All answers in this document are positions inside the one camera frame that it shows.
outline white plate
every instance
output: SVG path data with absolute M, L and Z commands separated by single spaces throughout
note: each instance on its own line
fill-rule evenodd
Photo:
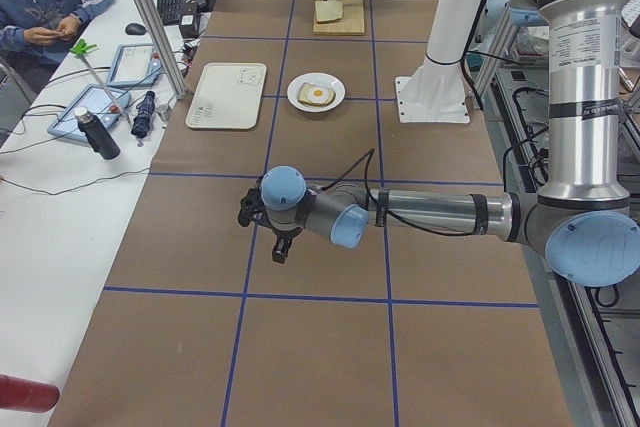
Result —
M 308 82 L 312 85 L 317 85 L 319 87 L 327 87 L 333 89 L 336 93 L 333 102 L 324 107 L 313 107 L 311 105 L 304 105 L 300 103 L 298 100 L 298 95 L 300 94 L 300 89 L 302 85 Z M 340 102 L 344 100 L 345 90 L 344 84 L 340 82 L 333 75 L 322 74 L 319 72 L 310 72 L 308 74 L 302 74 L 299 77 L 296 77 L 291 81 L 289 87 L 287 88 L 287 98 L 289 102 L 291 102 L 296 108 L 303 110 L 305 112 L 326 112 L 327 110 L 335 109 Z

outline green clip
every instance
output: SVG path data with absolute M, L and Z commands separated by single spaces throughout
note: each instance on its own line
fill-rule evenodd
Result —
M 98 47 L 98 44 L 87 45 L 87 41 L 84 39 L 78 40 L 76 45 L 69 49 L 69 52 L 76 54 L 78 57 L 82 57 L 89 53 L 90 50 Z

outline white tray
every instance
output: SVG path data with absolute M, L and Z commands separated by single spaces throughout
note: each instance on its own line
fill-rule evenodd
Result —
M 205 65 L 185 123 L 191 129 L 253 128 L 266 75 L 264 64 Z

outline bread slice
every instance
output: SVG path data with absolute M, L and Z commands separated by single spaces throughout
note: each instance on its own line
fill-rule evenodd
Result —
M 298 101 L 311 107 L 326 107 L 336 98 L 336 91 L 330 87 L 320 87 L 305 82 L 300 88 Z
M 319 24 L 335 22 L 344 15 L 342 2 L 339 0 L 316 0 L 316 22 Z

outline hand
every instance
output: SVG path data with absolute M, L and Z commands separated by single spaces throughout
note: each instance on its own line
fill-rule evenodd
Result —
M 44 27 L 32 27 L 24 31 L 24 38 L 27 42 L 47 47 L 60 38 L 60 32 L 46 29 Z
M 78 33 L 78 29 L 80 28 L 80 19 L 75 15 L 68 15 L 64 19 L 60 21 L 60 25 L 58 25 L 58 33 L 60 35 L 60 40 L 71 40 Z

